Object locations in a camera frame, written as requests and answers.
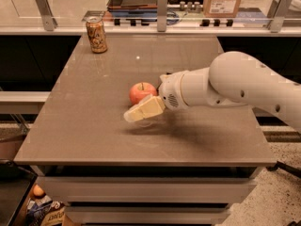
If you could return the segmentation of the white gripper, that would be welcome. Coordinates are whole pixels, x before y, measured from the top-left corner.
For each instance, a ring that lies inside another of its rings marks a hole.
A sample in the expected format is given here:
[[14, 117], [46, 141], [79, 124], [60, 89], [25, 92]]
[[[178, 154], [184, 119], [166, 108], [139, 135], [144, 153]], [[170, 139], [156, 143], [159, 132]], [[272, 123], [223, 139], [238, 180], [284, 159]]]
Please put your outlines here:
[[162, 114], [167, 107], [170, 110], [186, 109], [188, 105], [182, 97], [182, 78], [186, 71], [162, 74], [160, 76], [159, 96], [147, 95], [137, 105], [127, 110], [123, 117], [127, 122], [142, 121]]

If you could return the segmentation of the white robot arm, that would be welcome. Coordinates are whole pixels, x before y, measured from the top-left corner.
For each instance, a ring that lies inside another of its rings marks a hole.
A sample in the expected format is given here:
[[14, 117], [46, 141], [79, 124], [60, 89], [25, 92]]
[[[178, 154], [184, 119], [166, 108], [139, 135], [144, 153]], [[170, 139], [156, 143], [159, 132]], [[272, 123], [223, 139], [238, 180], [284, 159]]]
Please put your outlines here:
[[128, 122], [155, 117], [165, 109], [252, 105], [301, 132], [301, 85], [242, 52], [217, 56], [207, 68], [160, 76], [156, 96], [148, 95], [124, 113]]

